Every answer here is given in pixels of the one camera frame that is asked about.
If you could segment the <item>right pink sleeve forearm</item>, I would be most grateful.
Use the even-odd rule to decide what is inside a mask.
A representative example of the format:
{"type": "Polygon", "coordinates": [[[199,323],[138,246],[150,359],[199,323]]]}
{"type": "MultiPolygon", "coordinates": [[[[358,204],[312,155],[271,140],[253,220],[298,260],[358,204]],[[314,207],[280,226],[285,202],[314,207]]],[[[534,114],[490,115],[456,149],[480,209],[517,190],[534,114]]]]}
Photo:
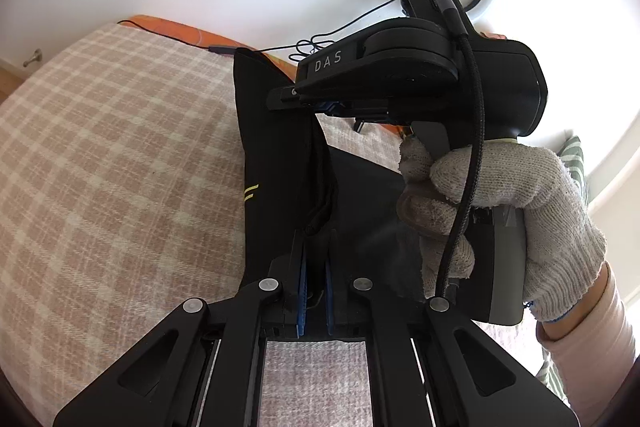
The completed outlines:
{"type": "Polygon", "coordinates": [[[537,340],[558,368],[570,408],[592,426],[634,365],[636,343],[608,263],[596,283],[562,319],[538,323],[537,340]]]}

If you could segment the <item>right white knit glove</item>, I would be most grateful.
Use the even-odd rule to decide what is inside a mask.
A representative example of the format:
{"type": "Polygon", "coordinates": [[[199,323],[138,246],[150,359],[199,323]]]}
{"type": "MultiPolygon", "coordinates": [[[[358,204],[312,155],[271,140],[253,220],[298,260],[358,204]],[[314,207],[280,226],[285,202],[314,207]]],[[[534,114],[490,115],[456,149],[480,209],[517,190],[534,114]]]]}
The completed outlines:
{"type": "MultiPolygon", "coordinates": [[[[435,294],[440,259],[461,202],[470,155],[465,147],[433,159],[415,136],[400,146],[399,170],[406,186],[397,213],[419,235],[426,297],[435,294]]],[[[562,317],[597,280],[606,240],[592,224],[570,173],[551,150],[504,141],[485,143],[473,204],[482,209],[506,205],[523,211],[523,299],[537,321],[562,317]]]]}

